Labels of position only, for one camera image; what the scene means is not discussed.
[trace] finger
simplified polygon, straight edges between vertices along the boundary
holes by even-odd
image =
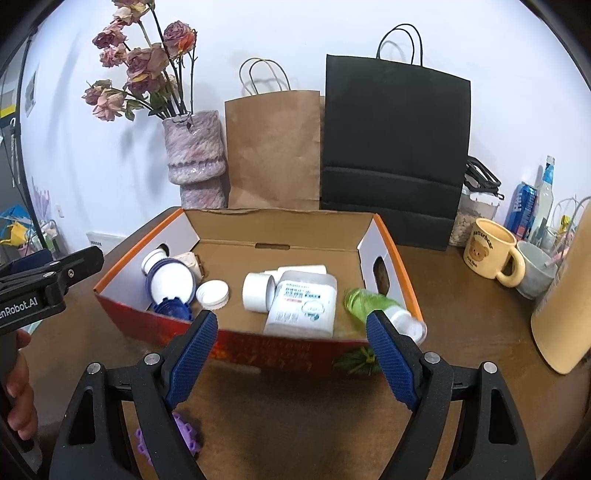
[[[31,343],[31,335],[24,330],[17,330],[17,348],[25,348]]]
[[[31,440],[35,434],[37,433],[37,426],[38,426],[38,417],[37,411],[33,408],[33,416],[29,423],[21,430],[18,431],[18,436],[22,440]]]
[[[33,412],[35,410],[33,398],[33,389],[29,384],[27,384],[22,392],[22,395],[17,397],[13,409],[8,414],[8,425],[10,425],[10,428],[15,432],[18,432],[19,430],[26,427],[31,421]]]
[[[12,398],[17,398],[22,394],[28,383],[29,366],[27,365],[25,356],[19,352],[17,355],[17,363],[14,365],[12,372],[10,372],[6,380],[6,389]]]

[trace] metal bolt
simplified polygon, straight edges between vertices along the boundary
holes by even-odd
[[[430,364],[438,364],[441,357],[437,355],[435,352],[427,352],[425,353],[425,360]]]
[[[95,362],[95,363],[93,363],[93,364],[90,364],[90,365],[88,366],[88,368],[86,369],[86,371],[87,371],[87,372],[88,372],[90,375],[94,375],[94,374],[96,374],[96,373],[100,372],[100,364],[98,364],[98,363],[96,363],[96,362]]]
[[[146,365],[156,365],[160,362],[160,356],[157,353],[149,353],[145,356],[144,362]]]
[[[493,362],[485,362],[484,370],[486,370],[490,374],[496,374],[496,371],[498,370],[498,368],[496,367],[496,365]]]

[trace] gray cup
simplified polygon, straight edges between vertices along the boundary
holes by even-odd
[[[550,260],[550,257],[529,242],[518,242],[517,250],[525,259],[525,277],[517,285],[517,291],[526,299],[534,300],[548,290],[558,266],[545,267],[544,263]]]

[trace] bear illustration on mug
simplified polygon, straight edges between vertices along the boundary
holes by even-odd
[[[490,250],[482,245],[476,237],[473,236],[470,242],[470,257],[475,262],[482,262],[490,253]]]

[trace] marbled ceramic vase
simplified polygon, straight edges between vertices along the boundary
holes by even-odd
[[[185,209],[224,208],[226,154],[216,110],[163,120],[168,179],[181,187]]]

